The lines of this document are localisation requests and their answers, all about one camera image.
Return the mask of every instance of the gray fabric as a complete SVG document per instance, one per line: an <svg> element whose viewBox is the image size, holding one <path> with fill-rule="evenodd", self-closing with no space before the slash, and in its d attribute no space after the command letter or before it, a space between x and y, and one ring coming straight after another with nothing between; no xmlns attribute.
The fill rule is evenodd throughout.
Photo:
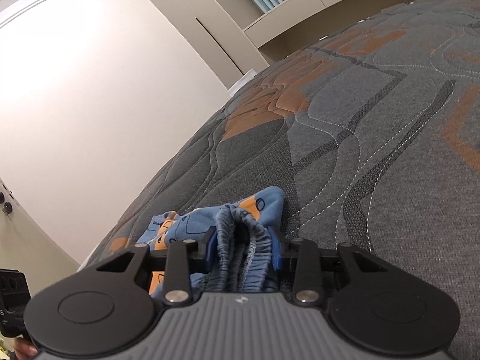
<svg viewBox="0 0 480 360"><path fill-rule="evenodd" d="M119 237L135 242L153 215L276 185L288 238L350 240L445 290L461 311L450 353L479 359L479 88L480 0L386 9L241 88L91 262Z"/></svg>

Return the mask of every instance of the cabinet handle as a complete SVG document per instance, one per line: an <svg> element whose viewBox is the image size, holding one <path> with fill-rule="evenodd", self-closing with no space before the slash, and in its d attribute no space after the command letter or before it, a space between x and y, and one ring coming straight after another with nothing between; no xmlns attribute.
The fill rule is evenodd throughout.
<svg viewBox="0 0 480 360"><path fill-rule="evenodd" d="M240 71L240 73L241 73L241 74L244 74L244 73L242 72L242 69L240 69L240 68L238 67L238 65L235 63L235 61L234 61L234 60L232 59L232 57L229 55L229 53L225 51L225 49L224 49L224 48L222 47L222 45L218 42L218 40L215 39L215 37L212 35L212 33L207 30L207 27L205 27L205 26L203 25L203 23L200 21L200 19L198 19L198 17L196 17L195 20L197 20L198 23L203 27L203 29L208 32L208 35L210 35L210 36L213 38L213 40L215 40L215 43L217 43L217 45L223 50L223 52L224 52L224 53L226 54L226 56L230 59L230 61L232 61L232 63L233 63L233 64L235 65L235 67Z"/></svg>

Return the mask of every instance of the mattress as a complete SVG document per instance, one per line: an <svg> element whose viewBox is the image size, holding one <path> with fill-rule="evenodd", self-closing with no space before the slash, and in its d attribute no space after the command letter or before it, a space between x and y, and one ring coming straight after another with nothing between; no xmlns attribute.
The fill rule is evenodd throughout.
<svg viewBox="0 0 480 360"><path fill-rule="evenodd" d="M135 244L154 215L278 186L288 238L354 242L443 289L461 311L450 354L478 359L479 99L480 0L383 10L257 74L89 263Z"/></svg>

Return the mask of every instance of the black device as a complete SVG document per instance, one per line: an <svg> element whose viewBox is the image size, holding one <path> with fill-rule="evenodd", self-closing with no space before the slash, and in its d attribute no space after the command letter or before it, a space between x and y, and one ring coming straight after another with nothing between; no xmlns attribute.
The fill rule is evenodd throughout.
<svg viewBox="0 0 480 360"><path fill-rule="evenodd" d="M9 331L26 328L40 360L448 359L460 313L445 292L355 245L319 249L269 230L273 266L293 275L289 294L195 297L190 274L215 259L212 226L199 242L137 244L88 266L35 295L25 327L16 318ZM157 300L152 271L165 271Z"/></svg>

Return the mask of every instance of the gray mattress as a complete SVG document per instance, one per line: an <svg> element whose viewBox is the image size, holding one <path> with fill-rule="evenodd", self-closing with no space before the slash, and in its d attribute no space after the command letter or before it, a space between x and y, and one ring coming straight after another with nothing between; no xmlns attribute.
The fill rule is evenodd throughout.
<svg viewBox="0 0 480 360"><path fill-rule="evenodd" d="M479 90L480 0L389 8L259 73L90 263L134 244L153 215L276 185L288 238L350 240L445 290L461 310L450 354L480 359Z"/></svg>

